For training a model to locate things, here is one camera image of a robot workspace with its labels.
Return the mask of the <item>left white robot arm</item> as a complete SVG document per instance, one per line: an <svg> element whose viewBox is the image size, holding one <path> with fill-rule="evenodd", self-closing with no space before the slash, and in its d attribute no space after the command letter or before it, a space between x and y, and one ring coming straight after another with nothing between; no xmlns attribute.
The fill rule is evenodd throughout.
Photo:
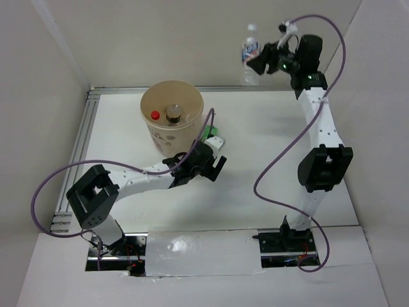
<svg viewBox="0 0 409 307"><path fill-rule="evenodd" d="M142 172L113 171L103 165L92 166L66 193L66 198L83 230L92 230L101 238L110 255L121 254L127 238L110 215L113 205L128 196L151 190L165 190L185 185L198 175L216 181L227 158L218 154L226 140L213 136L199 141L186 160L183 152L144 168Z"/></svg>

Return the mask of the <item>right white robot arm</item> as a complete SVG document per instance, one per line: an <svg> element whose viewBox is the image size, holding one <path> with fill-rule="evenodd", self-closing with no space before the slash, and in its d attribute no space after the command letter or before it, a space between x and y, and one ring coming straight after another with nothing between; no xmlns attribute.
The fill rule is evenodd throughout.
<svg viewBox="0 0 409 307"><path fill-rule="evenodd" d="M289 74L307 121L311 150L297 169L300 197L295 213L285 217L280 227L279 244L286 251L309 239L312 217L326 195L341 182L353 158L352 148L344 145L337 132L328 103L327 80L318 70L322 38L304 35L295 51L290 51L289 39L290 35L284 35L266 44L261 54L248 62L259 75L279 70Z"/></svg>

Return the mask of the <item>clear crushed bottle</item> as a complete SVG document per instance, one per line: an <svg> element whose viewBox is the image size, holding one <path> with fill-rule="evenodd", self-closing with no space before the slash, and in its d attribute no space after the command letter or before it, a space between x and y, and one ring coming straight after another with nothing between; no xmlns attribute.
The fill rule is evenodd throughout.
<svg viewBox="0 0 409 307"><path fill-rule="evenodd" d="M166 108L166 121L168 126L174 127L180 124L182 110L178 104L168 105Z"/></svg>

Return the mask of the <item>aluminium frame rail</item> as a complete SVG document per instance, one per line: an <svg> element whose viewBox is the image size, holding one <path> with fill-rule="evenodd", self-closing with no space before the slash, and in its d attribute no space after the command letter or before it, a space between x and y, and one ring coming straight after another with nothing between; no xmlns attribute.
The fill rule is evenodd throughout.
<svg viewBox="0 0 409 307"><path fill-rule="evenodd" d="M156 164L154 147L139 111L141 89L98 89L89 94L73 149L73 160L106 159L139 168ZM304 137L282 158L278 155L306 126L290 91L264 88L201 88L206 109L227 157L218 179L197 177L167 191L129 196L112 209L127 232L277 228L300 189L299 162L310 150Z"/></svg>

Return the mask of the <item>green plastic bottle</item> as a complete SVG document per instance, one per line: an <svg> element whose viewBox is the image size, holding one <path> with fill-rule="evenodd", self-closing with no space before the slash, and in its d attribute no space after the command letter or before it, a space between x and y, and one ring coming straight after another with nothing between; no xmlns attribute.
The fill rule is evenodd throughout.
<svg viewBox="0 0 409 307"><path fill-rule="evenodd" d="M206 125L204 128L204 131L201 136L201 141L204 142L207 138L212 137L212 136L218 136L219 135L219 130L216 126L209 126Z"/></svg>

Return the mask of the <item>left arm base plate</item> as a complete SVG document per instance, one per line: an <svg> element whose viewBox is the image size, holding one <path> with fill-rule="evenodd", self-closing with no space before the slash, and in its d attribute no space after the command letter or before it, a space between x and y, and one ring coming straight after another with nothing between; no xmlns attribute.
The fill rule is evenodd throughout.
<svg viewBox="0 0 409 307"><path fill-rule="evenodd" d="M109 250L106 244L99 244L96 235L88 242L86 272L124 272L133 277L145 277L147 233L127 233L124 243L116 251Z"/></svg>

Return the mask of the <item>white-label clear bottle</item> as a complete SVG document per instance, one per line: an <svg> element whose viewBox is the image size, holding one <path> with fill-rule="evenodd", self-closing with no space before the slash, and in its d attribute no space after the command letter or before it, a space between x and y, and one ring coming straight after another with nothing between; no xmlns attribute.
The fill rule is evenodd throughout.
<svg viewBox="0 0 409 307"><path fill-rule="evenodd" d="M243 40L241 59L242 59L242 77L241 82L243 86L259 86L260 76L250 68L247 63L258 57L260 54L260 42L258 36L258 26L256 24L249 24L247 26L247 35Z"/></svg>

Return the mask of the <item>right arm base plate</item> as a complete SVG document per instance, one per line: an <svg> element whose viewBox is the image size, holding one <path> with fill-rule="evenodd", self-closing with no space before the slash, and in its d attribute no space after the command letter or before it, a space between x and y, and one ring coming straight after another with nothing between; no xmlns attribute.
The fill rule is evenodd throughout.
<svg viewBox="0 0 409 307"><path fill-rule="evenodd" d="M301 237L284 237L279 230L263 230L252 236L258 241L262 268L318 266L320 259L310 230Z"/></svg>

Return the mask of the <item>large red-label clear bottle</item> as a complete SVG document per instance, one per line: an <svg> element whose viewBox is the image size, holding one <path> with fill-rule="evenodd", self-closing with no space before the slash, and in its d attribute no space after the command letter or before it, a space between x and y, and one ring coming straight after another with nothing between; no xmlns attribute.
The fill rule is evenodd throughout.
<svg viewBox="0 0 409 307"><path fill-rule="evenodd" d="M152 111L150 116L153 121L158 121L161 117L160 112L157 110Z"/></svg>

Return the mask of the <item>beige round bin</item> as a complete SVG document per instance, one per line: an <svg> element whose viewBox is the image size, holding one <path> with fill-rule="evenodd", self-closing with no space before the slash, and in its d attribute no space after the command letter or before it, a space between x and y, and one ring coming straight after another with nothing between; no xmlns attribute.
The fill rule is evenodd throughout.
<svg viewBox="0 0 409 307"><path fill-rule="evenodd" d="M168 105L181 107L180 124L170 127L166 121ZM162 81L151 86L141 98L141 116L146 123L157 150L166 157L187 152L196 139L202 124L204 102L199 90L184 81ZM160 119L153 121L151 112L160 112Z"/></svg>

